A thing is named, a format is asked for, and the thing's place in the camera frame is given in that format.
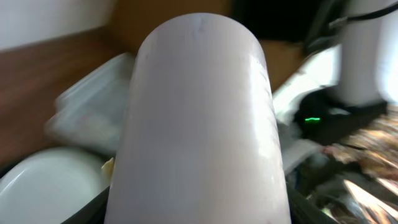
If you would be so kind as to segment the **white tissue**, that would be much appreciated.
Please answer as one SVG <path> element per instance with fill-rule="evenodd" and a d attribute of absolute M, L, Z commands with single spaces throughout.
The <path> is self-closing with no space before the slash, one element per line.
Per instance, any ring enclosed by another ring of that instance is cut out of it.
<path fill-rule="evenodd" d="M 102 174 L 105 177 L 105 179 L 109 185 L 111 185 L 111 183 L 112 183 L 114 167 L 115 167 L 115 158 L 114 157 L 112 157 L 111 159 L 106 161 L 101 167 Z"/>

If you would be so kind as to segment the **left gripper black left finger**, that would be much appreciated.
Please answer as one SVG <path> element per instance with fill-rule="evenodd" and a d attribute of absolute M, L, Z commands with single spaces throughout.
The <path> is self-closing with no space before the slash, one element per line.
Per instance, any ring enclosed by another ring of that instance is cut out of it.
<path fill-rule="evenodd" d="M 108 197 L 109 187 L 62 224 L 103 224 Z"/>

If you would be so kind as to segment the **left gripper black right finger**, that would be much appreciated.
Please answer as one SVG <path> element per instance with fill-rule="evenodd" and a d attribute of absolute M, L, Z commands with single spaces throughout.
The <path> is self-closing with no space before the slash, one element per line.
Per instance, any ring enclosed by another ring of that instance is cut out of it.
<path fill-rule="evenodd" d="M 287 184 L 290 217 L 293 224 L 338 224 Z"/>

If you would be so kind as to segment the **gold brown snack wrapper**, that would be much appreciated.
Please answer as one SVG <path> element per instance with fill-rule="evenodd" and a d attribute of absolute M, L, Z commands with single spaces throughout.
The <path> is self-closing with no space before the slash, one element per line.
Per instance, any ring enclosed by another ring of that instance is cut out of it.
<path fill-rule="evenodd" d="M 306 159 L 295 178 L 334 223 L 397 223 L 397 106 Z"/>

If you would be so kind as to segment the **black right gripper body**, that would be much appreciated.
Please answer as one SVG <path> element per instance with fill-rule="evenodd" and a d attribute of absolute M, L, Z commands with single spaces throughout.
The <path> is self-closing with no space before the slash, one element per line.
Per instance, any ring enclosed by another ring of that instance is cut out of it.
<path fill-rule="evenodd" d="M 301 138 L 327 146 L 387 114 L 387 106 L 385 100 L 366 106 L 346 106 L 334 100 L 323 88 L 304 96 L 294 114 L 293 123 L 298 126 Z"/>

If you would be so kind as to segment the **pink plastic cup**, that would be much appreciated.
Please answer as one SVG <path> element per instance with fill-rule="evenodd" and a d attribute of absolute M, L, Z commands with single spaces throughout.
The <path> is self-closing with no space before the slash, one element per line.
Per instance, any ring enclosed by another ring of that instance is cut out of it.
<path fill-rule="evenodd" d="M 290 223 L 264 53 L 228 17 L 155 28 L 136 58 L 106 223 Z"/>

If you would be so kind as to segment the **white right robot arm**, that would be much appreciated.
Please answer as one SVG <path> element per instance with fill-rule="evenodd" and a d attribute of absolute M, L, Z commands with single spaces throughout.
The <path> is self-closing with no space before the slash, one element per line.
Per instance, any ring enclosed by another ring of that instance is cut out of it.
<path fill-rule="evenodd" d="M 338 142 L 387 113 L 379 78 L 394 69 L 397 1 L 322 1 L 304 42 L 306 55 L 340 45 L 336 85 L 305 95 L 293 117 L 300 137 Z"/>

